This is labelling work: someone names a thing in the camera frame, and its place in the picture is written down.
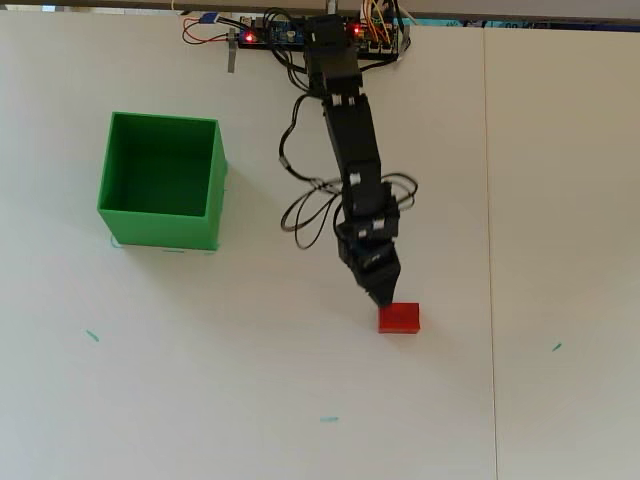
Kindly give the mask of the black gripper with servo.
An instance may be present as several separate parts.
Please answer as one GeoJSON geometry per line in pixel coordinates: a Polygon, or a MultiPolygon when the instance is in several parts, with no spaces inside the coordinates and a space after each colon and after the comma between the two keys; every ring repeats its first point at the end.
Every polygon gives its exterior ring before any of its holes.
{"type": "Polygon", "coordinates": [[[399,219],[399,208],[392,204],[371,217],[354,217],[336,224],[340,259],[378,307],[393,302],[401,272],[394,244],[399,219]]]}

